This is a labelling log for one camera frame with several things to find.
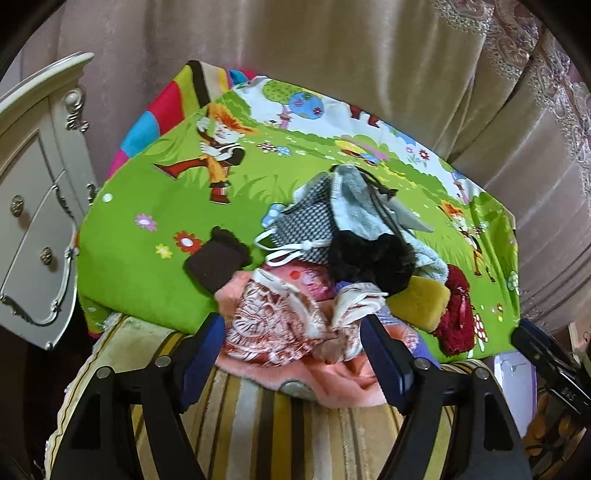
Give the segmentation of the pink fuzzy cloth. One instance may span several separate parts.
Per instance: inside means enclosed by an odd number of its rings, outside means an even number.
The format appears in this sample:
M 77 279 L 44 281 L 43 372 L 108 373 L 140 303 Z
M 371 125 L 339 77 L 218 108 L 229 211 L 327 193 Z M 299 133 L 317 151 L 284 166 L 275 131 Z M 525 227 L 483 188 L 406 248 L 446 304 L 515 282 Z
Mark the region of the pink fuzzy cloth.
M 228 284 L 214 293 L 219 313 L 225 320 L 235 313 L 239 295 L 245 291 L 250 276 L 250 272 L 236 272 Z M 379 311 L 377 317 L 389 335 L 403 341 L 413 355 L 429 353 L 415 329 L 394 318 L 387 307 Z M 215 365 L 268 390 L 314 400 L 327 408 L 376 407 L 387 403 L 365 353 L 332 365 L 305 356 L 287 366 L 260 366 L 221 353 Z

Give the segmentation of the dark red fuzzy garment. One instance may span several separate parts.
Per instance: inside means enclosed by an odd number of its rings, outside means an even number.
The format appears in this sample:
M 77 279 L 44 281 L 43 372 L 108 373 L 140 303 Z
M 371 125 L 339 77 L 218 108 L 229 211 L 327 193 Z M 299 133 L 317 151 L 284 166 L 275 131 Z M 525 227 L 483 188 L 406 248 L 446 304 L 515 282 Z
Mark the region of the dark red fuzzy garment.
M 470 284 L 464 272 L 457 266 L 448 265 L 445 286 L 450 299 L 433 335 L 438 339 L 440 350 L 448 357 L 470 351 L 475 344 L 475 319 L 470 299 Z

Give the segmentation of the white ornate cabinet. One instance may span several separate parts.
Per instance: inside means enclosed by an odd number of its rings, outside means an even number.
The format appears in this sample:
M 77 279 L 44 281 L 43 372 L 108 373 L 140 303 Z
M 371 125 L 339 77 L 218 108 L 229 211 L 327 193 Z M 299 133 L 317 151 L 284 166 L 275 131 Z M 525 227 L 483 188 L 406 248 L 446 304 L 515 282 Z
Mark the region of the white ornate cabinet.
M 80 83 L 92 58 L 68 55 L 1 98 L 1 325 L 44 350 L 71 319 L 75 237 L 98 189 Z

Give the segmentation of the black white checkered mask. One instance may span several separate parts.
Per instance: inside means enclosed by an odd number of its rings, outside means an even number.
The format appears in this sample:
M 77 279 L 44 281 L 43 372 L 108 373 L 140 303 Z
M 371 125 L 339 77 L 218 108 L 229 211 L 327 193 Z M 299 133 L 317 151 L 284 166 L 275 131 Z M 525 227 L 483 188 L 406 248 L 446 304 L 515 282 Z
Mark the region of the black white checkered mask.
M 266 252 L 264 264 L 290 262 L 326 266 L 329 246 L 338 231 L 331 206 L 332 177 L 321 173 L 294 192 L 294 203 L 277 213 L 253 243 Z

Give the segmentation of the brown square cloth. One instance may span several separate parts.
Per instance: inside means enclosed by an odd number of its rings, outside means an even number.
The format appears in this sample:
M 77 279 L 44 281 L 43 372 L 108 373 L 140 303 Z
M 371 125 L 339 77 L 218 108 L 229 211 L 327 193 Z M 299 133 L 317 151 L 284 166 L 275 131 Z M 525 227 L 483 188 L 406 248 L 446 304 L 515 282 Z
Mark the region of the brown square cloth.
M 211 238 L 184 262 L 189 278 L 210 294 L 224 287 L 236 271 L 252 264 L 249 246 L 231 231 L 215 226 Z

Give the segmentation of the black fluffy cloth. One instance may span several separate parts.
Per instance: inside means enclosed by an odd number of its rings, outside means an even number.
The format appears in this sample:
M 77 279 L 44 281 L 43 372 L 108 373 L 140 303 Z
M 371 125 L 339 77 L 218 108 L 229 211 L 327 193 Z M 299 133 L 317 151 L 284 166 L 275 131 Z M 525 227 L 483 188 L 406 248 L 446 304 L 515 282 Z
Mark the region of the black fluffy cloth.
M 394 295 L 408 287 L 416 263 L 414 250 L 399 236 L 383 234 L 367 240 L 339 231 L 329 246 L 327 268 L 335 283 L 372 283 Z

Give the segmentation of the green cartoon play mat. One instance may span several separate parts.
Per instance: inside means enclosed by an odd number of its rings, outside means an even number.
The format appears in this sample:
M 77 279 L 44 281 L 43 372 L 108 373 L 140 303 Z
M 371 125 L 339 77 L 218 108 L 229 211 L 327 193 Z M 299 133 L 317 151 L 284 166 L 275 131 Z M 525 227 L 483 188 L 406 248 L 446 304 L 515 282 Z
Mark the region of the green cartoon play mat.
M 88 329 L 114 312 L 193 332 L 213 299 L 183 262 L 215 226 L 252 243 L 312 177 L 339 164 L 372 173 L 434 232 L 419 238 L 470 284 L 470 356 L 510 349 L 519 321 L 518 246 L 494 197 L 437 154 L 345 102 L 264 76 L 233 87 L 130 158 L 79 231 L 78 295 Z

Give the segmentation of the yellow sponge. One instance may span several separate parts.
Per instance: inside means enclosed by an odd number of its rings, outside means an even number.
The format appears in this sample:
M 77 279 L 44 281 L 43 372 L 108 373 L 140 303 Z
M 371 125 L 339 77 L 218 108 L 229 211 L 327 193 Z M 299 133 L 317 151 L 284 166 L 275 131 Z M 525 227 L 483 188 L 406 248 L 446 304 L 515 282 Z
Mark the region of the yellow sponge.
M 435 331 L 451 297 L 441 282 L 412 276 L 408 287 L 389 297 L 386 302 L 394 317 L 426 332 Z

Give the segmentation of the red white patterned cloth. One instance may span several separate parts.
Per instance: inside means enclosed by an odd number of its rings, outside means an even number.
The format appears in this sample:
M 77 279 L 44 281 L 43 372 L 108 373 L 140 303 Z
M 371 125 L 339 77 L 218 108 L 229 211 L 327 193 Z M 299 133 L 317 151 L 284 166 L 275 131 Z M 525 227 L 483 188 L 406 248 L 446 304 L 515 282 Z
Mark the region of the red white patterned cloth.
M 386 297 L 373 283 L 349 284 L 339 289 L 328 315 L 297 286 L 256 269 L 229 315 L 224 353 L 273 366 L 305 356 L 328 364 L 352 360 L 362 352 L 362 319 L 381 310 Z

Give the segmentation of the colourful striped mat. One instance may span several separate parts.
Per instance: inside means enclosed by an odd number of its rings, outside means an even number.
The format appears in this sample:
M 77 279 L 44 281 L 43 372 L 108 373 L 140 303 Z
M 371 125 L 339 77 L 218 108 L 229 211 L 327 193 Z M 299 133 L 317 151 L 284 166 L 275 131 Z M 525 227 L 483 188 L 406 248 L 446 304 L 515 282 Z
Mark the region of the colourful striped mat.
M 106 179 L 186 117 L 256 75 L 252 70 L 224 69 L 204 61 L 188 61 L 127 132 Z

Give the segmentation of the beige embroidered curtain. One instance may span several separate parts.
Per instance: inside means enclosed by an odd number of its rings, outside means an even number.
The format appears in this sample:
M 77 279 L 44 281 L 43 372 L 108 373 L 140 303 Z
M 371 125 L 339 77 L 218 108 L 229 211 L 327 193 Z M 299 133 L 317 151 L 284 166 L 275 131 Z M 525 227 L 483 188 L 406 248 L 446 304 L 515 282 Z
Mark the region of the beige embroidered curtain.
M 590 71 L 534 1 L 5 1 L 29 75 L 70 53 L 104 177 L 132 123 L 188 60 L 345 100 L 449 160 L 515 216 L 521 306 L 590 316 Z

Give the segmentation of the grey fleece cloth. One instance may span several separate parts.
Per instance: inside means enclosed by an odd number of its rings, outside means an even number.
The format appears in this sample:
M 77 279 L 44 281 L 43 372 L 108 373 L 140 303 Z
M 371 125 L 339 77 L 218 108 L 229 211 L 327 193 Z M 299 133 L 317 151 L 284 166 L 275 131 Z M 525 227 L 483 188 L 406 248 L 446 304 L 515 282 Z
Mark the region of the grey fleece cloth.
M 374 241 L 383 234 L 400 237 L 416 257 L 415 274 L 444 283 L 449 276 L 447 263 L 417 237 L 434 229 L 396 198 L 396 193 L 370 172 L 353 164 L 331 168 L 332 216 L 339 230 L 351 231 Z

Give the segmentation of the purple white storage box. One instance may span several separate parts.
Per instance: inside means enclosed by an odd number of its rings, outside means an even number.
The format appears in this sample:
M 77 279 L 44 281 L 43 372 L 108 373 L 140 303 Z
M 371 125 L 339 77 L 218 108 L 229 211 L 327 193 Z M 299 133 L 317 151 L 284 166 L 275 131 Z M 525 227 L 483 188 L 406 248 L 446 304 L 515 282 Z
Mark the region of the purple white storage box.
M 520 352 L 494 356 L 493 371 L 502 388 L 521 437 L 537 411 L 537 376 L 535 367 Z

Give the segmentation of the purple knit sock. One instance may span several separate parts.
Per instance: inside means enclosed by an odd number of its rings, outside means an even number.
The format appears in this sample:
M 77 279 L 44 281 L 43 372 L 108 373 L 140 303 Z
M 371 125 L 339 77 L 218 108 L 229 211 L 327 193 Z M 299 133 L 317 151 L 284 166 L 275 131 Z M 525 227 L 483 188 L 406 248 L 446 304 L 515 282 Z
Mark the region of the purple knit sock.
M 418 331 L 394 316 L 386 303 L 386 297 L 379 292 L 376 285 L 342 281 L 335 285 L 335 292 L 337 295 L 332 305 L 332 327 L 337 335 L 337 362 L 344 363 L 353 375 L 372 375 L 361 340 L 361 323 L 369 314 L 375 314 L 390 336 L 401 340 L 414 357 L 427 358 L 439 366 Z

